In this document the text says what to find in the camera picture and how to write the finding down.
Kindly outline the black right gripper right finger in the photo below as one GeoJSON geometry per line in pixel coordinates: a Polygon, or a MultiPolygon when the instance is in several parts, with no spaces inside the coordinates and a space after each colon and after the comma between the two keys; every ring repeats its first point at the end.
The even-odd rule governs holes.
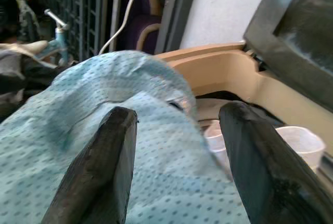
{"type": "Polygon", "coordinates": [[[332,196],[268,121],[240,101],[222,106],[219,121],[251,223],[332,223],[332,196]]]}

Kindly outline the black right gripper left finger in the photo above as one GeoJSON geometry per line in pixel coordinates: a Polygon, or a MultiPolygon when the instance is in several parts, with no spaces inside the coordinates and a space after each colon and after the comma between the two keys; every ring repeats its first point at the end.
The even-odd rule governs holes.
{"type": "Polygon", "coordinates": [[[136,136],[136,112],[110,110],[71,162],[41,222],[125,223],[136,136]]]}

